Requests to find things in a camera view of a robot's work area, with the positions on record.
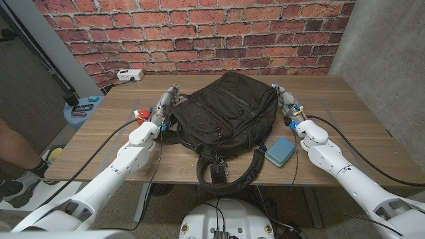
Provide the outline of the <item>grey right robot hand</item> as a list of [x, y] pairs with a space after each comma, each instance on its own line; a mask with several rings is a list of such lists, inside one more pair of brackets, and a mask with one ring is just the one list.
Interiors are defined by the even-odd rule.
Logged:
[[299, 105], [294, 96], [283, 86], [272, 84], [278, 96], [278, 106], [284, 115], [286, 126], [294, 130], [301, 122], [307, 118], [303, 112], [303, 106]]

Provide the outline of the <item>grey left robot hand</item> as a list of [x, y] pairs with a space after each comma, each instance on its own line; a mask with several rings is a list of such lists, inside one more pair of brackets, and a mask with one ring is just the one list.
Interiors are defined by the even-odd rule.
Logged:
[[150, 122], [157, 126], [161, 126], [163, 122], [169, 117], [171, 110], [175, 105], [183, 99], [179, 92], [179, 86], [173, 85], [166, 92], [162, 94], [157, 102], [156, 107], [151, 115]]

